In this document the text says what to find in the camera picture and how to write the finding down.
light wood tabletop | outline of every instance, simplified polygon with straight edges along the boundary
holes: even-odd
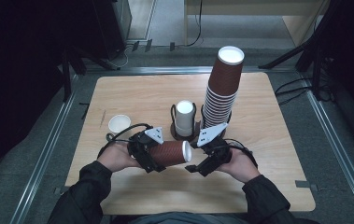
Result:
[[[79,170],[96,160],[98,151],[106,144],[107,124],[113,116],[124,114],[132,124],[163,127],[163,139],[174,140],[169,131],[171,106],[190,100],[199,111],[208,78],[209,74],[99,78],[65,185],[75,184]],[[201,120],[199,112],[196,120]],[[131,134],[142,130],[133,129]],[[311,190],[296,187],[295,180],[306,178],[265,73],[242,74],[224,138],[236,139],[253,151],[259,171],[290,201],[291,211],[315,208]],[[127,168],[113,174],[112,190],[101,203],[104,214],[247,212],[242,183],[221,172],[202,177],[185,170],[186,165],[199,164],[205,158],[206,154],[198,148],[192,152],[191,162],[160,173]]]

person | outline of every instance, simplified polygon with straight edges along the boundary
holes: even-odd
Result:
[[[246,193],[248,203],[247,220],[192,213],[164,213],[142,216],[131,223],[313,223],[292,215],[287,199],[269,179],[261,175],[242,151],[232,149],[232,153],[231,161],[222,164],[217,171],[244,183],[242,190]],[[97,161],[80,170],[79,181],[60,197],[48,223],[100,223],[103,217],[100,202],[111,191],[111,176],[127,167],[140,167],[130,157],[127,145],[118,142],[107,147]]]

hand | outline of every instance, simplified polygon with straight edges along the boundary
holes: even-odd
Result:
[[[107,147],[98,158],[98,161],[113,173],[127,167],[141,167],[139,163],[130,156],[127,150],[127,144],[123,142],[116,142]]]
[[[228,163],[222,164],[217,170],[229,174],[243,183],[247,183],[261,174],[250,158],[235,148],[232,148],[232,159]]]

forearm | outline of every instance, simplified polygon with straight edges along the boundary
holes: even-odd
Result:
[[[99,223],[100,202],[110,192],[110,172],[98,161],[80,170],[79,181],[58,200],[49,223]]]
[[[290,203],[277,187],[263,175],[259,175],[243,187],[248,202],[250,223],[296,223],[290,213]]]

person's left arm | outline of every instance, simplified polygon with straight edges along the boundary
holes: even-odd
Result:
[[[126,167],[139,167],[127,146],[117,143],[108,147],[97,161],[80,170],[79,181],[58,200],[48,223],[100,223],[100,202],[110,192],[110,177]]]

